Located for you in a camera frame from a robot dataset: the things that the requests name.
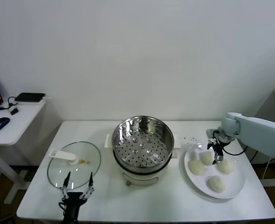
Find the white robotic arm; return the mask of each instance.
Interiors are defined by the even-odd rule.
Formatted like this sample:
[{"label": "white robotic arm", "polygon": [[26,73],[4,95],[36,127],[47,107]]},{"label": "white robotic arm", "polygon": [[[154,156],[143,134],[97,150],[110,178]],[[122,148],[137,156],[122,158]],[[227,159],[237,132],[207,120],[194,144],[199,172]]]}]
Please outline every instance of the white robotic arm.
[{"label": "white robotic arm", "polygon": [[[223,147],[238,138],[245,145],[275,158],[275,122],[246,117],[240,113],[227,113],[212,136]],[[218,153],[215,153],[216,162],[221,162],[222,157],[217,158]]]}]

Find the robotic arm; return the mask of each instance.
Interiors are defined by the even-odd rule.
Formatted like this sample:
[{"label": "robotic arm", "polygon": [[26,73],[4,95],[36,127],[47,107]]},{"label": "robotic arm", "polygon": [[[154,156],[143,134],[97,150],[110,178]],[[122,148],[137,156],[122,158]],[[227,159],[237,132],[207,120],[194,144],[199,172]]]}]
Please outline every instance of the robotic arm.
[{"label": "robotic arm", "polygon": [[275,158],[275,122],[227,113],[218,129],[207,130],[208,149],[215,152],[214,163],[222,162],[223,148],[238,138],[242,143]]},{"label": "robotic arm", "polygon": [[60,188],[62,193],[62,202],[59,203],[60,208],[64,209],[64,219],[60,224],[78,224],[77,217],[80,207],[85,204],[88,198],[92,195],[93,174],[90,175],[88,188],[85,192],[68,192],[67,186],[70,178],[70,172],[64,180],[63,187]]}]

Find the stainless steel steamer basket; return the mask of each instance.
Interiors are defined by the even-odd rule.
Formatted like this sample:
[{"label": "stainless steel steamer basket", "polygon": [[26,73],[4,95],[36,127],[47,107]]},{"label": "stainless steel steamer basket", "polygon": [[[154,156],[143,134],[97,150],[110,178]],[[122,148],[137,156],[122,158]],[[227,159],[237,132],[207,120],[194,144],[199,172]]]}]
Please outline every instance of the stainless steel steamer basket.
[{"label": "stainless steel steamer basket", "polygon": [[168,164],[174,148],[174,136],[161,120],[137,116],[117,126],[112,146],[121,167],[134,174],[149,175]]}]

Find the white wall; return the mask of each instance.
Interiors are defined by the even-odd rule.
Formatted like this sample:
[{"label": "white wall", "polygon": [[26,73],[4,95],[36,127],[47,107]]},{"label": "white wall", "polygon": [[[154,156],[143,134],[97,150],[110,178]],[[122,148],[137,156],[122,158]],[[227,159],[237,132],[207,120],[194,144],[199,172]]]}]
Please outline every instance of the white wall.
[{"label": "white wall", "polygon": [[275,88],[275,0],[0,0],[0,83],[49,95],[51,131],[255,114]]}]

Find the steamed bun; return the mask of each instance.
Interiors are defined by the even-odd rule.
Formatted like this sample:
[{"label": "steamed bun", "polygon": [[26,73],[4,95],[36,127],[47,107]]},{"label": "steamed bun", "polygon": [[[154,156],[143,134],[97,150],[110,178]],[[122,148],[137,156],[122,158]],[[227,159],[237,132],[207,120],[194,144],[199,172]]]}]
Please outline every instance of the steamed bun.
[{"label": "steamed bun", "polygon": [[206,168],[200,160],[190,160],[188,162],[190,171],[195,175],[204,175]]},{"label": "steamed bun", "polygon": [[226,183],[220,176],[213,176],[208,180],[210,188],[217,193],[222,193],[226,190]]},{"label": "steamed bun", "polygon": [[234,164],[229,160],[224,159],[222,162],[217,163],[217,168],[224,174],[230,174],[234,171]]},{"label": "steamed bun", "polygon": [[211,151],[203,152],[203,153],[201,153],[199,156],[200,156],[201,161],[202,161],[206,166],[212,165],[212,163],[213,163],[213,161],[214,161],[214,158],[213,158],[213,155],[212,155],[212,152],[211,152]]}]

